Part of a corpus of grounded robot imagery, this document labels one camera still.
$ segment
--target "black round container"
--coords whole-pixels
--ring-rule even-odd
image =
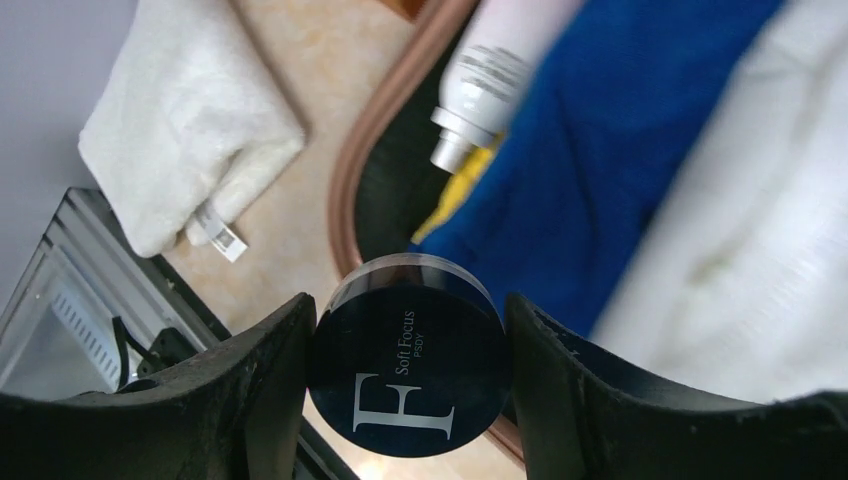
[[[509,395],[512,357],[485,288],[447,260],[395,254],[348,275],[309,349],[309,393],[339,434],[397,457],[470,442]]]

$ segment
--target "white towel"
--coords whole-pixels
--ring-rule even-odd
[[[593,340],[703,390],[848,390],[848,2],[743,58]]]
[[[142,0],[79,149],[150,257],[186,226],[205,243],[195,209],[232,222],[304,141],[227,0]]]

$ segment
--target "yellow cloth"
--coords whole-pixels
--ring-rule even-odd
[[[419,244],[424,238],[437,227],[441,226],[453,216],[454,212],[465,203],[465,199],[474,190],[477,181],[486,172],[486,168],[492,163],[497,141],[491,148],[477,148],[468,156],[465,165],[456,172],[447,185],[445,185],[439,205],[418,231],[412,236],[412,243]]]

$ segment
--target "blue cloth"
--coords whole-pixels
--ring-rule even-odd
[[[410,250],[583,336],[781,0],[588,0],[467,202]]]

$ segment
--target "black cable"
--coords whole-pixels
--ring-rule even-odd
[[[130,377],[130,357],[127,353],[127,330],[121,317],[112,317],[112,330],[115,332],[115,343],[118,346],[118,356],[121,359],[121,371],[118,376],[118,390],[126,386]]]
[[[150,353],[150,351],[144,348],[138,340],[130,335],[130,332],[127,330],[127,326],[124,325],[121,317],[112,317],[112,329],[115,332],[115,343],[118,344],[118,355],[121,358],[121,373],[118,377],[119,390],[126,386],[130,376],[130,361],[129,353],[127,352],[127,345],[135,350],[136,353],[141,355],[141,358],[147,360],[154,372],[165,368],[165,364],[162,359],[160,359],[157,355]]]

